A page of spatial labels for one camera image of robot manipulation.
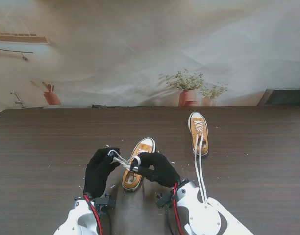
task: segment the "tan canvas sneaker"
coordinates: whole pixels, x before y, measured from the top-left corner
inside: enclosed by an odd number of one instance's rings
[[[197,154],[199,154],[201,137],[203,136],[201,155],[202,156],[207,155],[209,151],[208,125],[205,118],[201,115],[201,113],[193,112],[190,114],[188,118],[188,128],[190,130],[193,139],[193,151],[195,152],[195,147],[196,147],[195,145],[198,138]]]
[[[134,151],[132,152],[131,156],[137,156],[138,154],[142,152],[148,152],[148,153],[154,153],[155,152],[155,142],[152,138],[144,138],[142,139],[135,147]],[[122,185],[123,188],[126,191],[133,192],[135,191],[140,182],[141,182],[142,176],[138,175],[132,171],[125,170],[125,173],[123,175],[122,179]]]

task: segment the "wall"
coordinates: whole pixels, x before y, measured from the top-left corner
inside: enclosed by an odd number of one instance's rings
[[[30,80],[54,84],[63,104],[175,106],[164,76],[183,68],[228,84],[217,105],[300,87],[300,0],[0,0],[0,27],[12,16],[50,44],[0,42],[33,52],[0,51],[0,110],[18,106],[13,90],[47,105]]]

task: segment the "white shoelace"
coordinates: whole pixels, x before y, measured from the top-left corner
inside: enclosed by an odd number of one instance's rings
[[[203,129],[204,129],[203,121],[194,121],[194,127],[197,133],[200,132],[203,134]]]
[[[125,158],[123,158],[121,155],[118,154],[118,152],[116,152],[115,150],[111,150],[113,153],[115,153],[117,155],[117,157],[114,157],[113,159],[115,161],[118,161],[120,164],[123,165],[124,168],[126,168],[127,170],[130,170],[130,161],[135,158],[136,156],[131,156],[130,159],[126,160]],[[148,153],[148,151],[143,150],[141,148],[138,148],[137,153]]]
[[[200,189],[200,193],[201,193],[201,197],[202,197],[202,202],[207,203],[207,192],[205,189],[205,184],[204,184],[203,175],[202,175],[202,156],[201,156],[202,143],[203,143],[203,129],[204,129],[203,121],[194,121],[194,126],[197,131],[196,144],[195,144],[195,169],[196,169],[197,179],[198,179],[198,183],[199,183],[199,189]],[[199,144],[199,170],[200,170],[200,172],[199,172],[198,166],[197,166],[197,147],[198,147],[199,136],[201,136],[200,144]]]

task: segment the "shoe toe cap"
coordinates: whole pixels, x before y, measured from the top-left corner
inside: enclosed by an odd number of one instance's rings
[[[153,147],[153,140],[151,138],[144,138],[140,143]]]
[[[191,115],[191,118],[202,118],[202,115],[201,115],[201,113],[193,112],[193,114]]]

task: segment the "green plant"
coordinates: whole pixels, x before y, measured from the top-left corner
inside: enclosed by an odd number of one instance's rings
[[[216,99],[225,91],[227,91],[227,83],[224,85],[212,85],[212,87],[203,86],[200,90],[200,93],[203,94],[204,97],[209,99]]]
[[[165,77],[166,84],[169,87],[176,88],[178,90],[195,90],[203,88],[202,73],[190,74],[188,69],[184,69],[184,72],[178,71],[176,75]]]

